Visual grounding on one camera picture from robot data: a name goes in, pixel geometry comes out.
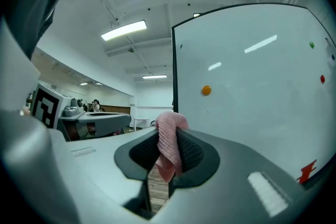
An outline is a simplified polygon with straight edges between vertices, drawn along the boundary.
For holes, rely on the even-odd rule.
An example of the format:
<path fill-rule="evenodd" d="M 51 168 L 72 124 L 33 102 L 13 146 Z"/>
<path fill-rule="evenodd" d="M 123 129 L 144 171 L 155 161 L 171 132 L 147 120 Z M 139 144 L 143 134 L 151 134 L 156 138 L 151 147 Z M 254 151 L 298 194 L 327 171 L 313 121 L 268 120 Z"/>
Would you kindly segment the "white whiteboard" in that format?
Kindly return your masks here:
<path fill-rule="evenodd" d="M 212 10 L 173 26 L 172 49 L 173 107 L 191 129 L 245 144 L 296 181 L 316 159 L 303 184 L 336 160 L 336 43 L 308 8 Z"/>

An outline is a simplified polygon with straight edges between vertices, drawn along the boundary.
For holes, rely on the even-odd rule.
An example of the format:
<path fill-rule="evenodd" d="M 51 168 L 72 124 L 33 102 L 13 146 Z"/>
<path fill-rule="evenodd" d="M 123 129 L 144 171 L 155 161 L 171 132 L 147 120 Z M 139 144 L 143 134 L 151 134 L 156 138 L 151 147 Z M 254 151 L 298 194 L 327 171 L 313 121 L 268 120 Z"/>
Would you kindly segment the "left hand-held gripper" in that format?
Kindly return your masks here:
<path fill-rule="evenodd" d="M 127 113 L 84 112 L 82 100 L 71 98 L 41 83 L 37 85 L 30 113 L 51 129 L 57 128 L 58 120 L 94 124 L 98 136 L 106 136 L 131 123 L 131 116 Z"/>

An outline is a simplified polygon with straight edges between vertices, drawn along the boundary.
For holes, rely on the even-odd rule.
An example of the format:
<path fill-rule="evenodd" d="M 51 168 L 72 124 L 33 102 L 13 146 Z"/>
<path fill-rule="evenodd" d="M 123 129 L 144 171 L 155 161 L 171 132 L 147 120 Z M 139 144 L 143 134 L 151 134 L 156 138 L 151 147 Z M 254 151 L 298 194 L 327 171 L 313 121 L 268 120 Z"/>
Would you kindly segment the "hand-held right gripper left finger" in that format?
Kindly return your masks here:
<path fill-rule="evenodd" d="M 114 154 L 128 142 L 139 142 L 155 133 L 141 131 L 66 142 L 60 138 L 60 173 L 71 196 L 74 223 L 154 223 L 155 218 L 135 202 L 144 200 L 145 184 L 129 179 L 116 165 Z"/>

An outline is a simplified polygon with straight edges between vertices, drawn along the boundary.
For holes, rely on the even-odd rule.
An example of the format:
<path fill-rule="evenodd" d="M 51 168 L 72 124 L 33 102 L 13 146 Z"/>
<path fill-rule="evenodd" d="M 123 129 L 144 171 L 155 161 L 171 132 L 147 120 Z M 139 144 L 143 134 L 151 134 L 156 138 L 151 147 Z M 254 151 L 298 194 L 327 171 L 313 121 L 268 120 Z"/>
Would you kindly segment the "red jagged sticker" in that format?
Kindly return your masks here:
<path fill-rule="evenodd" d="M 301 169 L 301 176 L 297 178 L 299 184 L 303 184 L 310 178 L 311 173 L 316 169 L 316 162 L 317 160 L 315 159 L 313 162 Z"/>

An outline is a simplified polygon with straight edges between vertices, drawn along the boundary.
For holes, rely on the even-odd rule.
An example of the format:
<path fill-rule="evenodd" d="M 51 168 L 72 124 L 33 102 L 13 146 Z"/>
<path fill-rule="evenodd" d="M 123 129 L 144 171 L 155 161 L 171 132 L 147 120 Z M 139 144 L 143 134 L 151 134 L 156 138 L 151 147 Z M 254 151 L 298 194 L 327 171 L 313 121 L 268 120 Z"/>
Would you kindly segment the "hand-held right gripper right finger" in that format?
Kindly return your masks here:
<path fill-rule="evenodd" d="M 300 213 L 304 189 L 252 148 L 198 131 L 181 135 L 200 145 L 201 163 L 173 180 L 154 224 L 287 224 Z"/>

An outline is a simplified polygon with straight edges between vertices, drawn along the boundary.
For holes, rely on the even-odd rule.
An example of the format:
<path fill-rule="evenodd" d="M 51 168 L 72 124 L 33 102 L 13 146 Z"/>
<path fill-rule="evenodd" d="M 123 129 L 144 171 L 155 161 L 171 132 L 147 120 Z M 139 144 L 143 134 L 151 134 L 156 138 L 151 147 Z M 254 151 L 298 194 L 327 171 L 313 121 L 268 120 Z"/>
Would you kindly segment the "pink knitted cloth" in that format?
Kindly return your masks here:
<path fill-rule="evenodd" d="M 188 129 L 188 122 L 184 115 L 173 111 L 161 113 L 156 121 L 159 135 L 157 143 L 160 155 L 156 161 L 159 174 L 170 182 L 174 175 L 182 174 L 182 161 L 177 143 L 177 128 Z"/>

